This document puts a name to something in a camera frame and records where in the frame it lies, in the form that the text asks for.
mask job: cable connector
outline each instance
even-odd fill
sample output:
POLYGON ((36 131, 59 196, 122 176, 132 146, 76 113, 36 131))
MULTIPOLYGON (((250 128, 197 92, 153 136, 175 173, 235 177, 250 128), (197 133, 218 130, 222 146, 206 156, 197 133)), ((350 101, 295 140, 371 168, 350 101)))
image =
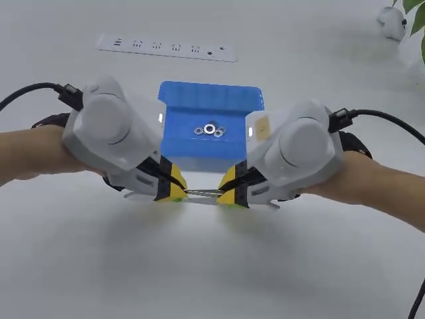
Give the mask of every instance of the cable connector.
POLYGON ((71 84, 67 84, 66 86, 63 86, 62 90, 58 93, 58 99, 73 108, 75 111, 79 112, 83 109, 81 90, 73 87, 71 84))
POLYGON ((329 116, 329 133, 335 133, 343 128, 353 125, 353 118, 356 116, 356 113, 348 111, 346 108, 332 113, 329 116))

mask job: white table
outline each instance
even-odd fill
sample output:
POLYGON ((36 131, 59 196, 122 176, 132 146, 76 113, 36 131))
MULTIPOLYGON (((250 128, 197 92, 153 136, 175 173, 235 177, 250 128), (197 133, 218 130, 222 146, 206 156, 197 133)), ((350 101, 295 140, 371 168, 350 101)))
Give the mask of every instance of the white table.
MULTIPOLYGON (((424 131, 421 88, 377 33, 390 2, 5 0, 0 93, 42 81, 83 87, 101 73, 150 98, 164 80, 249 85, 267 109, 318 98, 334 110, 386 110, 424 131), (101 53, 103 32, 224 40, 239 61, 101 53)), ((1 113, 0 130, 64 111, 54 93, 35 92, 1 113)), ((397 127, 358 118, 351 131, 382 163, 425 174, 425 148, 397 127)), ((191 187, 219 180, 199 176, 187 176, 191 187)), ((10 183, 0 203, 4 319, 396 319, 425 274, 422 233, 313 196, 279 211, 139 203, 79 173, 10 183)))

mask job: metal washer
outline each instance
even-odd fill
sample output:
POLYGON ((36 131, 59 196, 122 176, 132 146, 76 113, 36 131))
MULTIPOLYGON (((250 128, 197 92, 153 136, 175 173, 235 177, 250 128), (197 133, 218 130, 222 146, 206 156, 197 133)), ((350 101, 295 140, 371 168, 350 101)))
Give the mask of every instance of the metal washer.
POLYGON ((204 133, 205 134, 214 134, 215 133, 215 126, 214 124, 207 124, 206 126, 204 126, 204 133))
POLYGON ((214 132, 214 136, 215 136, 216 138, 221 138, 221 137, 223 136, 223 134, 224 134, 224 132, 223 132, 222 130, 216 130, 216 131, 214 132))
POLYGON ((194 132, 196 135, 201 135, 201 134, 203 134, 203 133, 204 133, 204 130, 203 130, 202 128, 195 128, 195 129, 193 130, 193 132, 194 132))

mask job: black cable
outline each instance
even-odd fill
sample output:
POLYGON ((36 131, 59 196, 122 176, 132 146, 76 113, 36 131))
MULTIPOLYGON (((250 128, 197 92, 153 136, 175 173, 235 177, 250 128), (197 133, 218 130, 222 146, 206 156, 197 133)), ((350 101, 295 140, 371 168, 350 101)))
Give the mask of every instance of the black cable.
POLYGON ((424 282, 422 283, 422 286, 419 289, 418 296, 416 297, 413 303, 412 309, 410 309, 409 317, 407 317, 407 319, 414 319, 414 317, 418 313, 420 303, 422 302, 422 299, 424 299, 424 296, 425 296, 425 279, 424 279, 424 282))
POLYGON ((350 119, 353 119, 359 115, 370 115, 370 116, 376 116, 378 118, 384 118, 385 120, 388 120, 401 128, 405 129, 407 132, 411 133, 415 138, 417 138, 422 144, 425 145, 425 136, 423 136, 420 132, 415 130, 412 126, 407 124, 406 122, 400 120, 399 118, 396 118, 395 116, 392 116, 390 114, 381 112, 381 111, 374 111, 374 110, 352 110, 349 111, 349 117, 350 119))
POLYGON ((6 97, 3 101, 0 102, 0 111, 3 111, 3 109, 8 106, 10 103, 12 103, 14 100, 16 100, 18 97, 35 91, 35 90, 40 90, 42 88, 51 88, 53 90, 55 90, 57 93, 61 93, 63 91, 63 86, 59 85, 59 84, 54 84, 54 83, 36 83, 36 84, 32 84, 32 85, 28 85, 24 88, 19 89, 18 91, 12 93, 11 95, 9 95, 8 97, 6 97))

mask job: white power strip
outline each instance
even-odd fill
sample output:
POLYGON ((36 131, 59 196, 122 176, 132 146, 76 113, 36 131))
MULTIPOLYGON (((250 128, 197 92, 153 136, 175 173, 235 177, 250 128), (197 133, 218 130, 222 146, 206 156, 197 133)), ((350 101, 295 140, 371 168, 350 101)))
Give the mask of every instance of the white power strip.
POLYGON ((199 45, 179 41, 162 41, 161 39, 153 40, 145 37, 102 35, 97 47, 101 51, 175 56, 225 62, 236 62, 237 60, 233 48, 228 45, 199 45))

